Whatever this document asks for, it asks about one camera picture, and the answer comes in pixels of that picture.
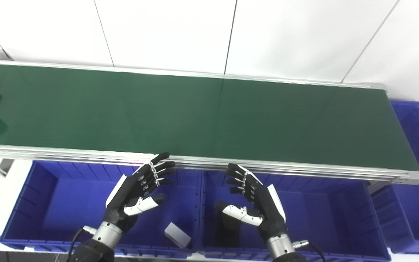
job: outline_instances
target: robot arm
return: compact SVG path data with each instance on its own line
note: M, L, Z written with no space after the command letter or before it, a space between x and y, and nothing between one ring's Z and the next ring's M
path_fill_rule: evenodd
M169 157L162 153L140 166L131 176L123 175L106 200L103 222L93 238L78 245L70 262L112 262L114 248L122 235L138 219L138 214L157 207L166 200L165 194L148 196L161 184L172 184L163 176L173 174L172 161L158 163Z
M273 185L268 187L256 178L248 169L238 164L229 164L226 171L229 178L226 183L233 184L229 191L242 194L251 204L250 207L231 205L218 201L216 209L223 214L258 227L258 232L268 246L273 262L306 262L295 252L287 234L286 213Z

